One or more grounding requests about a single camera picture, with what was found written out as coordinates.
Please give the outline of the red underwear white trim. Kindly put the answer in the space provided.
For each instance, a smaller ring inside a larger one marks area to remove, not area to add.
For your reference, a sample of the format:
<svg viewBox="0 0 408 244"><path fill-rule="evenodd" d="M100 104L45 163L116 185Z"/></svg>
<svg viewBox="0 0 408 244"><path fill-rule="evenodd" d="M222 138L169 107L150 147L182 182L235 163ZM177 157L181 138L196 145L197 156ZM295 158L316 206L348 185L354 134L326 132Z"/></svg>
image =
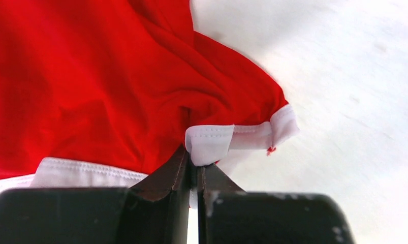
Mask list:
<svg viewBox="0 0 408 244"><path fill-rule="evenodd" d="M131 187L298 132L281 87L194 30L189 1L0 1L0 193Z"/></svg>

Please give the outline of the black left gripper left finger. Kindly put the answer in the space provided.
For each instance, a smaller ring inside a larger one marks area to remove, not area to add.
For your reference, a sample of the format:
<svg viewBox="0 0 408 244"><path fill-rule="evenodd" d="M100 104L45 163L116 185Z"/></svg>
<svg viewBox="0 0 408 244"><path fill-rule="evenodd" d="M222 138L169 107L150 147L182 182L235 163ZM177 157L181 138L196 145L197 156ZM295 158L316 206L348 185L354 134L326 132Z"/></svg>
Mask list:
<svg viewBox="0 0 408 244"><path fill-rule="evenodd" d="M186 243L189 155L180 147L130 188L0 194L0 243Z"/></svg>

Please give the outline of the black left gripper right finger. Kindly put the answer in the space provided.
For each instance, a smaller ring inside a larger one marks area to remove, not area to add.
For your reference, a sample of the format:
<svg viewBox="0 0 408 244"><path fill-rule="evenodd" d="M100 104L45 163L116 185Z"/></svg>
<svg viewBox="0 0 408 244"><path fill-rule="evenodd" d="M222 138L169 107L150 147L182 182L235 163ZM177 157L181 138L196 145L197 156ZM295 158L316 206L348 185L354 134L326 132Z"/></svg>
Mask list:
<svg viewBox="0 0 408 244"><path fill-rule="evenodd" d="M354 243L330 197L247 192L215 164L197 168L199 243Z"/></svg>

